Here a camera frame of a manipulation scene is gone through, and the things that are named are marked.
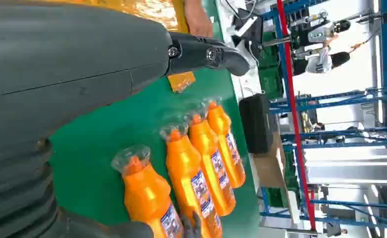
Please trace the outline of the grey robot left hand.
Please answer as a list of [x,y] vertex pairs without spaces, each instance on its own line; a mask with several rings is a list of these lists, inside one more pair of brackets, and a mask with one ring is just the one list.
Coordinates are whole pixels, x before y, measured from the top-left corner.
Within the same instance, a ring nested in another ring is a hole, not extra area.
[[0,238],[150,238],[59,207],[49,137],[79,115],[203,67],[249,71],[241,53],[118,10],[0,0]]

